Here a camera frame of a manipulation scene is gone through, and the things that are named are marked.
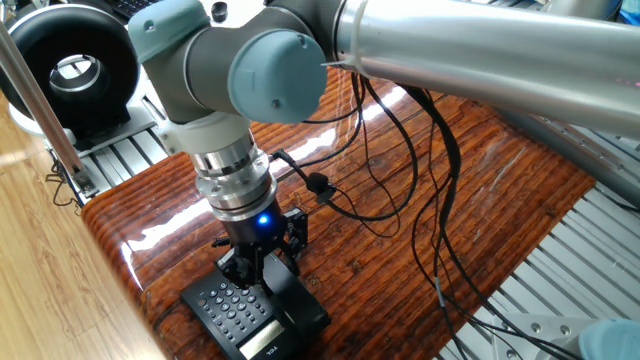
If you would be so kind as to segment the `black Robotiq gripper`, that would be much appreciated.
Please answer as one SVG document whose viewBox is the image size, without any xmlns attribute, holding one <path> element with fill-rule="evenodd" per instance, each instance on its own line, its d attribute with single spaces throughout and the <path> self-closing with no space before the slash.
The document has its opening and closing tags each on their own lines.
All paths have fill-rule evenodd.
<svg viewBox="0 0 640 360">
<path fill-rule="evenodd" d="M 272 202 L 255 215 L 238 221 L 222 222 L 227 236 L 214 240 L 214 248 L 228 246 L 214 264 L 219 272 L 241 289 L 263 284 L 262 249 L 273 250 L 285 234 L 283 253 L 287 267 L 300 274 L 297 261 L 308 246 L 308 215 L 298 207 L 282 214 L 277 202 Z"/>
</svg>

